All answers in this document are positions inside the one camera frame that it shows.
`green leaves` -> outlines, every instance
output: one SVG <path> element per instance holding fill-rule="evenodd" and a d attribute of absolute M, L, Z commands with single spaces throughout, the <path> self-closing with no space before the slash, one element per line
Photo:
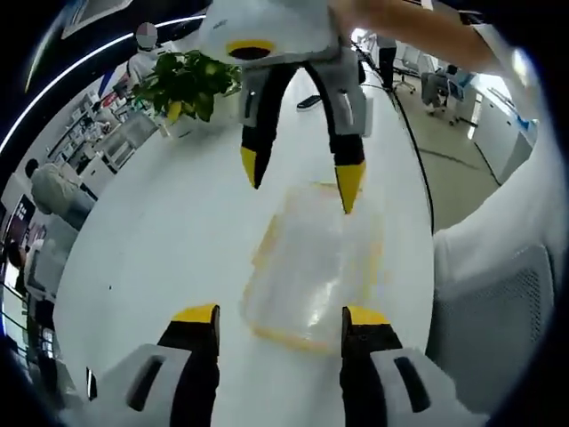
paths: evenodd
<path fill-rule="evenodd" d="M 167 113 L 173 102 L 181 101 L 181 113 L 209 122 L 213 114 L 214 96 L 235 93 L 241 87 L 241 71 L 199 51 L 164 53 L 154 72 L 134 94 L 152 102 L 156 112 Z"/>

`transparent plastic bag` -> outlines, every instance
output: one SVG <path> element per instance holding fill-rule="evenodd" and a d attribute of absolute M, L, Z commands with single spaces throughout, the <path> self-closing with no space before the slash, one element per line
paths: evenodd
<path fill-rule="evenodd" d="M 253 258 L 242 314 L 259 336 L 339 352 L 341 308 L 365 305 L 380 262 L 380 214 L 362 195 L 346 215 L 335 185 L 291 190 Z"/>

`led light strip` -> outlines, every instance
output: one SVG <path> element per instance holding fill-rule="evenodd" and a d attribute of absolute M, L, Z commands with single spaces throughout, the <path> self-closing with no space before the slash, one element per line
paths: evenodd
<path fill-rule="evenodd" d="M 160 22 L 159 24 L 156 24 L 157 28 L 161 28 L 161 27 L 165 27 L 167 25 L 172 25 L 172 24 L 179 24 L 181 22 L 187 22 L 190 20 L 202 20 L 203 18 L 205 18 L 205 15 L 196 15 L 196 16 L 190 16 L 189 18 L 179 18 L 177 20 L 168 20 L 167 22 Z M 61 74 L 59 74 L 57 77 L 55 77 L 30 103 L 29 105 L 26 107 L 26 109 L 24 109 L 24 111 L 20 114 L 20 116 L 18 117 L 18 119 L 14 122 L 14 124 L 12 125 L 12 127 L 10 128 L 10 131 L 8 131 L 8 134 L 6 134 L 6 136 L 4 137 L 4 140 L 2 141 L 2 144 L 0 144 L 0 154 L 2 154 L 2 151 L 4 151 L 4 147 L 6 146 L 6 144 L 8 143 L 8 141 L 10 140 L 10 138 L 12 137 L 12 135 L 14 134 L 14 132 L 16 132 L 16 129 L 18 129 L 18 126 L 21 124 L 21 122 L 24 120 L 24 118 L 28 115 L 28 113 L 31 111 L 32 108 L 35 107 L 35 105 L 44 97 L 44 95 L 46 93 L 48 93 L 57 83 L 59 83 L 63 77 L 65 77 L 67 74 L 69 74 L 71 71 L 73 71 L 75 68 L 79 67 L 81 64 L 87 62 L 90 58 L 98 55 L 99 53 L 103 52 L 104 50 L 108 49 L 111 46 L 114 46 L 115 44 L 121 43 L 124 40 L 127 40 L 129 38 L 131 38 L 132 36 L 134 36 L 134 33 L 130 33 L 130 34 L 126 34 L 124 36 L 121 36 L 115 40 L 113 40 L 112 42 L 108 42 L 107 44 L 104 44 L 103 46 L 101 46 L 98 49 L 95 49 L 94 51 L 92 51 L 91 53 L 88 53 L 87 55 L 85 55 L 83 58 L 81 58 L 80 60 L 78 60 L 77 62 L 75 62 L 74 64 L 72 64 L 70 67 L 68 67 L 65 71 L 63 71 Z"/>

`robotic arm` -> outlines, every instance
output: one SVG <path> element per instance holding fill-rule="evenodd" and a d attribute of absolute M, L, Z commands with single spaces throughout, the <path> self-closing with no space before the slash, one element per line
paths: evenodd
<path fill-rule="evenodd" d="M 64 411 L 61 420 L 70 427 L 209 427 L 220 382 L 219 319 L 213 304 L 179 313 L 157 345 L 122 360 L 102 378 L 99 397 Z M 486 421 L 460 403 L 453 381 L 424 354 L 402 348 L 378 312 L 343 309 L 341 357 L 346 427 Z"/>
<path fill-rule="evenodd" d="M 357 55 L 341 45 L 327 1 L 214 0 L 198 44 L 204 54 L 242 67 L 241 157 L 255 189 L 268 167 L 286 87 L 298 68 L 307 70 L 322 97 L 338 190 L 349 214 L 365 171 L 366 102 Z"/>

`white table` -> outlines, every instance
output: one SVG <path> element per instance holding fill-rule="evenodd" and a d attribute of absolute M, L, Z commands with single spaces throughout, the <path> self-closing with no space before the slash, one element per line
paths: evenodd
<path fill-rule="evenodd" d="M 221 380 L 213 425 L 343 425 L 339 355 L 263 341 L 239 315 L 252 254 L 287 189 L 333 181 L 322 108 L 295 109 L 315 90 L 304 72 L 287 90 L 257 191 L 242 167 L 238 126 L 204 141 L 167 141 L 156 133 L 109 184 L 69 256 L 54 312 L 80 393 L 85 367 L 101 378 L 141 343 L 156 342 L 179 310 L 217 302 Z M 387 314 L 406 346 L 424 350 L 434 278 L 421 172 L 387 95 L 365 91 L 375 110 L 365 140 L 364 192 L 385 220 L 383 265 L 370 304 Z"/>

